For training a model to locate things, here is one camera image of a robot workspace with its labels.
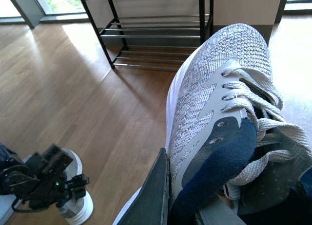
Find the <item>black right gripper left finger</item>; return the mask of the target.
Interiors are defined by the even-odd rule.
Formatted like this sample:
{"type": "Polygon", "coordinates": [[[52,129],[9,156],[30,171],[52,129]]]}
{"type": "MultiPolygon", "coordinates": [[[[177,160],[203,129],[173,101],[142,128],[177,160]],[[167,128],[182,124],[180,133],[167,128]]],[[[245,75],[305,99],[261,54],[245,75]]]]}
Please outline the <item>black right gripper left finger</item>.
{"type": "Polygon", "coordinates": [[[119,225],[166,225],[168,221],[170,169],[161,148],[142,187],[118,215],[119,225]]]}

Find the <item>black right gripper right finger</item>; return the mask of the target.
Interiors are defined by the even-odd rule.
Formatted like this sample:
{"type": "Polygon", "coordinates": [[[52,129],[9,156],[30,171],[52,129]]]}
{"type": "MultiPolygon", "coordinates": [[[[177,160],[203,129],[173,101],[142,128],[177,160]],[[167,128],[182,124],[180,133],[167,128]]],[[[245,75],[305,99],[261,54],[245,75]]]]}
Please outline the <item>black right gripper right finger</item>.
{"type": "Polygon", "coordinates": [[[240,215],[247,225],[310,225],[312,223],[312,169],[291,187],[287,198],[260,212],[240,215]]]}

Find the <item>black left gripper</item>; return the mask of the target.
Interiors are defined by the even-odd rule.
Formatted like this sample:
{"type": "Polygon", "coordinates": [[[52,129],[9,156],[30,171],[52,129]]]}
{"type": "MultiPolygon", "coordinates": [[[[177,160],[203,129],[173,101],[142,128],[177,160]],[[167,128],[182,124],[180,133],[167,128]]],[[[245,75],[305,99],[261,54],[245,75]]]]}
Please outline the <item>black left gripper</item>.
{"type": "Polygon", "coordinates": [[[55,205],[60,214],[89,214],[89,178],[81,159],[67,148],[52,144],[35,152],[14,171],[14,203],[28,204],[17,213],[38,213],[55,205]]]}

